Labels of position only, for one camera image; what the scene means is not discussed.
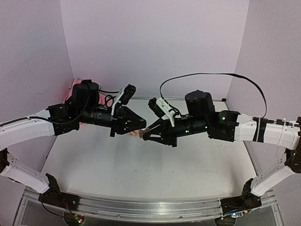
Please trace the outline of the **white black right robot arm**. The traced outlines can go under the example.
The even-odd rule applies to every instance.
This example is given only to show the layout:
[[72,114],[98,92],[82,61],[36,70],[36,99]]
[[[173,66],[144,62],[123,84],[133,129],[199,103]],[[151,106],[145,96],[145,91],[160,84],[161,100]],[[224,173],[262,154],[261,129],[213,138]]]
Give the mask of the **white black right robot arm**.
[[251,179],[247,192],[262,196],[287,177],[301,171],[301,120],[270,120],[235,111],[215,110],[211,94],[200,90],[185,96],[188,114],[178,117],[162,97],[149,101],[149,108],[158,120],[143,135],[145,141],[154,141],[172,147],[179,137],[207,133],[210,139],[223,141],[253,141],[285,148],[286,158],[280,158],[270,169]]

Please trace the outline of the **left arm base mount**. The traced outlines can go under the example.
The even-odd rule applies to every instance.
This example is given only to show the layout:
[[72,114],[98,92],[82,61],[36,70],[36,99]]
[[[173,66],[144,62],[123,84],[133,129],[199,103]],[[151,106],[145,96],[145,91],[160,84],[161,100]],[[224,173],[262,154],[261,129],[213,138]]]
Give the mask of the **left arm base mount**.
[[78,209],[80,197],[75,194],[62,192],[54,176],[46,173],[48,188],[39,195],[39,201],[43,204],[66,208],[70,211]]

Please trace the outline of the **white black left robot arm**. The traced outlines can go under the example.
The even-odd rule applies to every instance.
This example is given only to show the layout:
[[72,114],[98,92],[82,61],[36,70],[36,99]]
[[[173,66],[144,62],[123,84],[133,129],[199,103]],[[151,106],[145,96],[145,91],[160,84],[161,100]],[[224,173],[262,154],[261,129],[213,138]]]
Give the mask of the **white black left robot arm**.
[[99,85],[82,80],[71,88],[71,96],[62,104],[49,106],[35,114],[3,122],[0,125],[0,174],[34,189],[52,205],[63,202],[63,194],[50,174],[41,174],[19,163],[8,147],[39,137],[51,137],[79,130],[80,124],[110,128],[110,137],[146,127],[146,120],[126,105],[136,92],[127,85],[115,97],[100,103]]

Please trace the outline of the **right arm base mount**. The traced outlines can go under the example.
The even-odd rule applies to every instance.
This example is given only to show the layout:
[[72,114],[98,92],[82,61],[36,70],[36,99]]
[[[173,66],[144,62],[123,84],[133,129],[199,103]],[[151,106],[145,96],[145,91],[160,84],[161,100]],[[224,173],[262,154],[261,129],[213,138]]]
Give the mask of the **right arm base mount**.
[[252,194],[250,191],[244,191],[239,196],[221,199],[222,214],[224,216],[234,212],[242,212],[261,207],[261,197]]

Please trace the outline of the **nail polish bottle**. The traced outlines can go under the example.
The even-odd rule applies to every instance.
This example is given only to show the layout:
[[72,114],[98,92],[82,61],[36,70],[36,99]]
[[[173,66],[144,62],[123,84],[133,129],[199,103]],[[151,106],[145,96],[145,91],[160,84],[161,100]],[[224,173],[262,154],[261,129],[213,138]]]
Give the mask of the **nail polish bottle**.
[[139,136],[140,138],[142,138],[144,136],[144,134],[146,134],[149,131],[149,128],[144,128],[139,130]]

